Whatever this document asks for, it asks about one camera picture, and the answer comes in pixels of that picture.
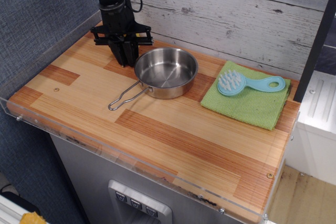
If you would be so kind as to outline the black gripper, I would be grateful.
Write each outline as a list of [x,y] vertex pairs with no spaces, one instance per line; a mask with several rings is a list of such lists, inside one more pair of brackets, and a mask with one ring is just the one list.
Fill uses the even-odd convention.
[[99,9],[102,25],[90,29],[96,45],[109,45],[119,65],[125,66],[126,58],[127,65],[133,67],[139,57],[138,44],[153,44],[151,27],[137,23],[127,5],[99,5]]

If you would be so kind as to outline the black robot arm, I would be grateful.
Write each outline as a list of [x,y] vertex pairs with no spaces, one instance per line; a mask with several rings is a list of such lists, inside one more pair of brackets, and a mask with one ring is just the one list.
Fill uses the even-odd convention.
[[102,25],[90,29],[96,45],[110,47],[121,66],[133,67],[139,57],[140,45],[152,45],[151,27],[135,21],[134,13],[142,10],[132,8],[130,0],[98,0]]

